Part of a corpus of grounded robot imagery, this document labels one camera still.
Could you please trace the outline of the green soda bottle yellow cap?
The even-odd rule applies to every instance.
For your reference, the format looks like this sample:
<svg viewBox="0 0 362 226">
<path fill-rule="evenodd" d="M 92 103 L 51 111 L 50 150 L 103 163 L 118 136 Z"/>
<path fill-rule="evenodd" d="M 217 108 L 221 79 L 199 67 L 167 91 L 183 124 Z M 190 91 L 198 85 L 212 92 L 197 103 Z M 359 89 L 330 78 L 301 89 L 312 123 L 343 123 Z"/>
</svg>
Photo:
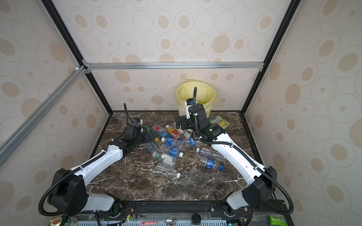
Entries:
<svg viewBox="0 0 362 226">
<path fill-rule="evenodd" d="M 160 138 L 157 136 L 157 134 L 153 131 L 153 129 L 149 126 L 144 126 L 144 131 L 146 132 L 145 135 L 145 141 L 146 143 L 149 142 L 159 142 Z"/>
</svg>

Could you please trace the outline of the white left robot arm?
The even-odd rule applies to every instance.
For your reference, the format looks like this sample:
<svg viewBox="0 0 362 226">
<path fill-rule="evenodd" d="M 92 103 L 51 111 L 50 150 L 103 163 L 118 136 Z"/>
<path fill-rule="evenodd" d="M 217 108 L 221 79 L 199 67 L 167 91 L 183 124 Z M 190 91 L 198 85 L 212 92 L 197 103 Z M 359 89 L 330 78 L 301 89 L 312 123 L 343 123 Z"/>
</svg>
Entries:
<svg viewBox="0 0 362 226">
<path fill-rule="evenodd" d="M 87 211 L 117 211 L 116 197 L 88 193 L 86 187 L 110 165 L 146 143 L 147 137 L 142 119 L 136 118 L 126 124 L 121 135 L 111 140 L 106 149 L 76 167 L 58 170 L 52 186 L 39 201 L 39 213 L 43 216 L 65 214 L 73 217 Z"/>
</svg>

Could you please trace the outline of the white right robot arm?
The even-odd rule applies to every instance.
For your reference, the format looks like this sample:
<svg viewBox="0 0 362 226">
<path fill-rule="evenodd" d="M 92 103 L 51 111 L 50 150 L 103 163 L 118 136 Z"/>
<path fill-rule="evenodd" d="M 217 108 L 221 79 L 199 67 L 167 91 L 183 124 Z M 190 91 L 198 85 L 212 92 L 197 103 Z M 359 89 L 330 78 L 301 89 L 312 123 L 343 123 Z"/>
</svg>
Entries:
<svg viewBox="0 0 362 226">
<path fill-rule="evenodd" d="M 244 206 L 259 209 L 275 191 L 276 185 L 272 181 L 277 179 L 276 170 L 252 159 L 220 125 L 210 123 L 203 105 L 188 99 L 185 108 L 186 114 L 175 120 L 176 128 L 195 132 L 202 143 L 222 154 L 248 184 L 225 198 L 227 206 L 233 210 Z"/>
</svg>

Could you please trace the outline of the white ribbed waste bin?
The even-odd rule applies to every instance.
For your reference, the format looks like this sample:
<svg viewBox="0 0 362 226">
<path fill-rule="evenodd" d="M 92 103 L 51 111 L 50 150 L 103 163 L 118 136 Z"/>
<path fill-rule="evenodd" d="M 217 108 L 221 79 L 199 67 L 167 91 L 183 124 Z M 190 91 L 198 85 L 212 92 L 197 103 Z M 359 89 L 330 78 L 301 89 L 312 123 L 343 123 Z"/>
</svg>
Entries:
<svg viewBox="0 0 362 226">
<path fill-rule="evenodd" d="M 179 116 L 186 115 L 186 107 L 185 107 L 185 105 L 177 105 L 177 106 L 178 106 Z M 204 109 L 206 111 L 207 117 L 209 117 L 213 107 L 212 106 L 206 106 L 206 105 L 203 105 L 203 107 L 204 107 Z"/>
</svg>

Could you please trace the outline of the clear square bottle green label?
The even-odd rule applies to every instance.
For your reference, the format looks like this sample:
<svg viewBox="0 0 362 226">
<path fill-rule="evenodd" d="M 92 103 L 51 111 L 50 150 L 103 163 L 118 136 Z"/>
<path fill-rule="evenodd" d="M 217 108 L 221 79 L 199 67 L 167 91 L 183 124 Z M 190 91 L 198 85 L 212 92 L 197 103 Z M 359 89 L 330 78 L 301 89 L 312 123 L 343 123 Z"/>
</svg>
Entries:
<svg viewBox="0 0 362 226">
<path fill-rule="evenodd" d="M 182 134 L 185 137 L 185 140 L 189 140 L 191 137 L 191 134 L 185 130 L 180 129 L 180 134 Z"/>
</svg>

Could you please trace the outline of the orange juice bottle red label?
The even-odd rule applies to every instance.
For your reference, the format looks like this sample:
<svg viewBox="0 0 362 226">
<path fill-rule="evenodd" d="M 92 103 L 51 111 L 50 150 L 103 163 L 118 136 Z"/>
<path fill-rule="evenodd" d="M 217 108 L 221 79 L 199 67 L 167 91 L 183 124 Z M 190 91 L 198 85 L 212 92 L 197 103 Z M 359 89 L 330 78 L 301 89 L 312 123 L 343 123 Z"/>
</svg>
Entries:
<svg viewBox="0 0 362 226">
<path fill-rule="evenodd" d="M 180 138 L 180 132 L 177 131 L 173 126 L 170 126 L 170 125 L 166 125 L 166 129 L 167 129 L 167 132 L 168 134 L 174 138 L 174 139 L 179 139 Z"/>
</svg>

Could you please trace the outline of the blue label bottle white cap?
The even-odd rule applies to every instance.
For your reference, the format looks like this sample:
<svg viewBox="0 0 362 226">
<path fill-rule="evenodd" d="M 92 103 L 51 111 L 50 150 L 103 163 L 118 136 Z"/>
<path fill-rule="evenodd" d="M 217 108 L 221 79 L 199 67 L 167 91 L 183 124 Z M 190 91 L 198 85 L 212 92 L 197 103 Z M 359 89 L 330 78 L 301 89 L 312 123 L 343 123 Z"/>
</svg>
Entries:
<svg viewBox="0 0 362 226">
<path fill-rule="evenodd" d="M 179 149 L 184 147 L 184 142 L 182 140 L 178 140 L 172 137 L 163 137 L 161 141 L 169 147 L 176 147 Z"/>
</svg>

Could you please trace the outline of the soda water bottle blue label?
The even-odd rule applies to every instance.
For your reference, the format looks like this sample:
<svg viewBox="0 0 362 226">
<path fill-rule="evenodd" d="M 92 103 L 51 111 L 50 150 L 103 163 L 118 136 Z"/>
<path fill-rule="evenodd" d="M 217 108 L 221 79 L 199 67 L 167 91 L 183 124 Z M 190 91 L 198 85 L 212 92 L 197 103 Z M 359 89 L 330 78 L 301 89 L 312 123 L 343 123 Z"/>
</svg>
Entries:
<svg viewBox="0 0 362 226">
<path fill-rule="evenodd" d="M 183 152 L 177 148 L 177 147 L 170 147 L 170 146 L 167 146 L 165 144 L 162 144 L 160 147 L 159 147 L 159 150 L 162 152 L 162 153 L 165 153 L 165 154 L 168 154 L 172 157 L 175 157 L 175 158 L 183 158 Z"/>
</svg>

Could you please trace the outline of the clear bottle green band label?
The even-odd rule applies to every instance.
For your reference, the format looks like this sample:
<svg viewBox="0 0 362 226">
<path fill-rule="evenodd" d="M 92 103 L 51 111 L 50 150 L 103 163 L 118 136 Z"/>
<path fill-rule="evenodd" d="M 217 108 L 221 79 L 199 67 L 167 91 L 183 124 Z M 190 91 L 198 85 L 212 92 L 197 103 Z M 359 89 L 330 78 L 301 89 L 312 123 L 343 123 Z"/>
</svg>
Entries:
<svg viewBox="0 0 362 226">
<path fill-rule="evenodd" d="M 165 165 L 174 167 L 176 165 L 176 161 L 177 159 L 175 157 L 172 157 L 168 154 L 165 153 L 159 153 L 159 152 L 154 152 L 152 154 L 153 158 L 157 159 L 160 163 L 163 163 Z"/>
</svg>

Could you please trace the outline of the crumpled clear plastic bottle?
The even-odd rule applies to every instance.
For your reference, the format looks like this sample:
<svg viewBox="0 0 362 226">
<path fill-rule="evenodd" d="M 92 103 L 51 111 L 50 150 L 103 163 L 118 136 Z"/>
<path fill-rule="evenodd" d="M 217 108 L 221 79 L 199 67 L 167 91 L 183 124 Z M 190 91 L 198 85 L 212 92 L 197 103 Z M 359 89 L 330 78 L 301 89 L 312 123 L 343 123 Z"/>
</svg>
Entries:
<svg viewBox="0 0 362 226">
<path fill-rule="evenodd" d="M 156 166 L 156 172 L 172 180 L 179 179 L 181 177 L 181 173 L 177 172 L 175 169 L 161 164 Z"/>
</svg>

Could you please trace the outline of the horizontal aluminium rail back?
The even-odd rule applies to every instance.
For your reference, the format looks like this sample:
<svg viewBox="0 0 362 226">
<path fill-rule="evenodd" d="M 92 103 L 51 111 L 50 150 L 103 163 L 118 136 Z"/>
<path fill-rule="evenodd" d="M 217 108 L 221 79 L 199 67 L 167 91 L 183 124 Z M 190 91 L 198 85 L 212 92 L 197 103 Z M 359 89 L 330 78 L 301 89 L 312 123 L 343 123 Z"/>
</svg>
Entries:
<svg viewBox="0 0 362 226">
<path fill-rule="evenodd" d="M 264 67 L 263 62 L 85 63 L 91 70 L 138 69 L 242 69 Z"/>
</svg>

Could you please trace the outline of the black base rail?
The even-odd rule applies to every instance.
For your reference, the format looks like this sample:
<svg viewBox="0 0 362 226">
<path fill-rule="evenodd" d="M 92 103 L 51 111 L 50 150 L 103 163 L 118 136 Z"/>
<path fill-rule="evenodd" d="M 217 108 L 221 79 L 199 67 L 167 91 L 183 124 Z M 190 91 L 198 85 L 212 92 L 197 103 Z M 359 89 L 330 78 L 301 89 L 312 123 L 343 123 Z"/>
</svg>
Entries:
<svg viewBox="0 0 362 226">
<path fill-rule="evenodd" d="M 269 226 L 271 218 L 294 223 L 282 200 L 253 206 L 246 201 L 122 201 L 119 213 L 88 211 L 76 215 L 79 226 Z"/>
</svg>

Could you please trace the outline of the diagonal aluminium rail left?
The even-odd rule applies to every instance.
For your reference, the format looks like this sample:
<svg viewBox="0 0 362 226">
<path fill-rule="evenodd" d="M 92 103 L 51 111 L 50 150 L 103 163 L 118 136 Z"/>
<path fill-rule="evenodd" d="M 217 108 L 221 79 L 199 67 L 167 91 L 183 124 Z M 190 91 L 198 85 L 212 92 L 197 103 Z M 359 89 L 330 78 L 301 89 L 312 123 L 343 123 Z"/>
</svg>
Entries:
<svg viewBox="0 0 362 226">
<path fill-rule="evenodd" d="M 1 145 L 1 165 L 13 154 L 24 139 L 33 131 L 46 114 L 56 105 L 81 74 L 86 71 L 85 66 L 74 70 L 39 107 L 9 136 Z"/>
</svg>

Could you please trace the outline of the black right corner post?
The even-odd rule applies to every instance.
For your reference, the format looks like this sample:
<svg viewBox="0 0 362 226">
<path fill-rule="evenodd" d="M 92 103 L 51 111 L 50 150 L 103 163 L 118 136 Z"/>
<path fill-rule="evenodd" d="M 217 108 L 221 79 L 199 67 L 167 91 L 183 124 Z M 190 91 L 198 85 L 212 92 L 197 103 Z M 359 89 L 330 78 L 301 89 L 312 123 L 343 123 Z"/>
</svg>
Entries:
<svg viewBox="0 0 362 226">
<path fill-rule="evenodd" d="M 243 105 L 243 108 L 241 109 L 240 111 L 240 115 L 241 116 L 244 116 L 258 90 L 258 87 L 259 85 L 261 84 L 262 80 L 263 80 L 263 77 L 264 75 L 266 74 L 267 72 L 267 69 L 269 68 L 272 60 L 273 60 L 273 57 L 296 13 L 296 11 L 298 10 L 298 7 L 300 6 L 300 3 L 301 3 L 301 0 L 292 0 L 287 8 L 287 11 L 281 21 L 281 24 L 277 30 L 277 33 L 273 39 L 273 41 L 271 42 L 271 45 L 270 45 L 270 48 L 267 52 L 267 55 L 266 55 L 266 58 L 264 60 L 264 66 L 263 68 L 260 70 L 260 72 L 258 73 L 254 83 L 253 83 L 253 86 L 248 94 L 248 97 L 246 99 L 246 102 L 245 104 Z"/>
</svg>

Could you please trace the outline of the black corner frame post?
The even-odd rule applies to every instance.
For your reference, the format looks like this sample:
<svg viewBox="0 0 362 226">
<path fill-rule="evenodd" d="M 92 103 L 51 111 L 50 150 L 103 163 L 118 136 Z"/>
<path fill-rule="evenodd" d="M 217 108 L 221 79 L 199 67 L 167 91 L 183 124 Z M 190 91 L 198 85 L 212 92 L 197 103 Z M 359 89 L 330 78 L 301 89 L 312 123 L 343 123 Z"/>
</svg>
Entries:
<svg viewBox="0 0 362 226">
<path fill-rule="evenodd" d="M 63 37 L 65 43 L 67 44 L 68 48 L 70 49 L 72 55 L 74 56 L 75 60 L 77 61 L 78 65 L 84 66 L 86 68 L 86 77 L 88 81 L 90 82 L 91 86 L 93 87 L 95 93 L 97 94 L 98 98 L 100 99 L 101 103 L 105 107 L 105 110 L 109 115 L 113 113 L 113 110 L 111 109 L 110 104 L 105 98 L 105 95 L 100 89 L 100 86 L 98 85 L 95 77 L 93 76 L 92 72 L 88 67 L 85 65 L 85 59 L 83 55 L 81 54 L 75 40 L 73 39 L 71 33 L 69 32 L 66 24 L 64 23 L 64 20 L 61 18 L 61 15 L 59 14 L 58 10 L 56 9 L 56 5 L 53 3 L 53 1 L 48 0 L 42 0 L 41 3 L 45 7 L 46 11 L 50 15 L 52 21 L 54 22 L 56 28 L 58 29 L 59 33 Z"/>
</svg>

